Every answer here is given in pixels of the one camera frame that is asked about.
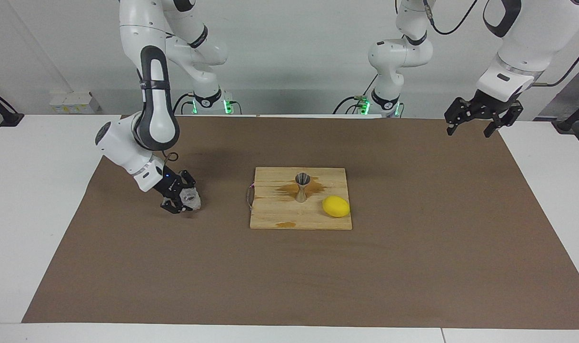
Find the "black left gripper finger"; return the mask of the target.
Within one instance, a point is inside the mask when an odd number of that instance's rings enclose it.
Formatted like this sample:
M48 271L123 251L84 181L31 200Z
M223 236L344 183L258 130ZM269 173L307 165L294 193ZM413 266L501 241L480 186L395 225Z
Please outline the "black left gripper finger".
M448 135L453 135L460 124L475 119L475 115L470 111L471 103L463 98L457 97L444 113L444 119L448 125L446 129Z
M492 121L486 126L483 134L486 138L490 138L496 130L503 126L512 126L523 110L523 106L510 106L501 117L494 113L492 115Z

